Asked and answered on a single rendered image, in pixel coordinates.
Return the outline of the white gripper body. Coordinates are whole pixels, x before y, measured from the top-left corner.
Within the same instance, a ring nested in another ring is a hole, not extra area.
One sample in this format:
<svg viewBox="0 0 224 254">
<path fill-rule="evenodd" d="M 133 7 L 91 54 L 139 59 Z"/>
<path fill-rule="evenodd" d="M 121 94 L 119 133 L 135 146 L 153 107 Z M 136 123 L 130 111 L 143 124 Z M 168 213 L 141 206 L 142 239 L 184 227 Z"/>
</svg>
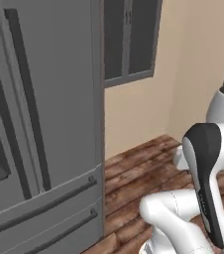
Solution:
<svg viewBox="0 0 224 254">
<path fill-rule="evenodd" d="M 178 146 L 173 154 L 173 159 L 172 159 L 175 167 L 179 170 L 179 171 L 183 171 L 183 170 L 189 170 L 189 165 L 185 159 L 185 156 L 183 154 L 183 150 L 182 150 L 182 146 Z"/>
</svg>

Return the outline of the grey fridge drawer front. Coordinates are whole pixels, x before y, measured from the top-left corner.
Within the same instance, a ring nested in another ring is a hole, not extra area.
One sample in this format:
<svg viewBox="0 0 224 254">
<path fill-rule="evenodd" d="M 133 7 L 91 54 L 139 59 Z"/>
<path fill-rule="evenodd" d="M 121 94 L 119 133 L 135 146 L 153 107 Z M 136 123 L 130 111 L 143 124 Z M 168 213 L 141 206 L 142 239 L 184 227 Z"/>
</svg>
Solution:
<svg viewBox="0 0 224 254">
<path fill-rule="evenodd" d="M 97 184 L 92 188 L 81 192 L 45 213 L 0 232 L 0 254 L 3 254 L 16 245 L 48 230 L 71 215 L 75 215 L 79 211 L 87 208 L 99 199 L 101 199 L 102 202 L 103 235 L 103 169 L 101 166 L 97 166 L 95 169 L 59 185 L 52 190 L 41 193 L 30 200 L 1 211 L 0 225 L 13 218 L 21 216 L 24 213 L 37 209 L 38 207 L 63 196 L 69 191 L 79 188 L 80 186 L 86 184 L 88 182 L 88 178 L 91 176 L 97 180 Z"/>
<path fill-rule="evenodd" d="M 25 254 L 71 228 L 76 223 L 90 215 L 90 209 L 95 208 L 98 215 L 88 223 L 67 235 L 64 239 L 38 254 L 80 254 L 93 245 L 102 236 L 102 202 L 97 200 L 87 208 L 71 215 L 62 222 L 9 249 L 3 254 Z"/>
</svg>

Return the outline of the grey fridge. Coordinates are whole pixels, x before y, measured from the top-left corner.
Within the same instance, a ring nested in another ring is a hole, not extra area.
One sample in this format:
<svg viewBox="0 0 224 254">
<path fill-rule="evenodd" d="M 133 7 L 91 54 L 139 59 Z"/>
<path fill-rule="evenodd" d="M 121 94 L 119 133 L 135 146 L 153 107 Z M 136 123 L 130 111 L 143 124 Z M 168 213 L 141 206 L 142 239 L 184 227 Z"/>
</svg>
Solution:
<svg viewBox="0 0 224 254">
<path fill-rule="evenodd" d="M 98 11 L 0 0 L 0 254 L 80 254 L 103 235 Z"/>
</svg>

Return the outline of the plain grey fridge door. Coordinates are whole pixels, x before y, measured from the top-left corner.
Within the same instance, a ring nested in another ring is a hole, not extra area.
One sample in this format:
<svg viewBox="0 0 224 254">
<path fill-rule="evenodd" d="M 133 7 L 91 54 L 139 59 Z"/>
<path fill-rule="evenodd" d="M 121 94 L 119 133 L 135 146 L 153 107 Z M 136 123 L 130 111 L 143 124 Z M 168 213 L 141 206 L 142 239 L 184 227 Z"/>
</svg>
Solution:
<svg viewBox="0 0 224 254">
<path fill-rule="evenodd" d="M 52 188 L 95 166 L 90 0 L 0 0 L 35 165 L 42 175 L 27 100 L 4 10 L 18 11 Z"/>
</svg>

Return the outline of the grey framed window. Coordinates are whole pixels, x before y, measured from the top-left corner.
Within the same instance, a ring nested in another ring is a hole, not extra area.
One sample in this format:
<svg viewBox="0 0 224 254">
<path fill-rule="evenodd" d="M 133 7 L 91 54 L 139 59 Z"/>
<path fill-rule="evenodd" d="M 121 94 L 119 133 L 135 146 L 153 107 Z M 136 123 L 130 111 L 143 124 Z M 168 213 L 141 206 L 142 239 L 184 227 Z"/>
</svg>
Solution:
<svg viewBox="0 0 224 254">
<path fill-rule="evenodd" d="M 163 0 L 104 0 L 104 85 L 152 77 Z"/>
</svg>

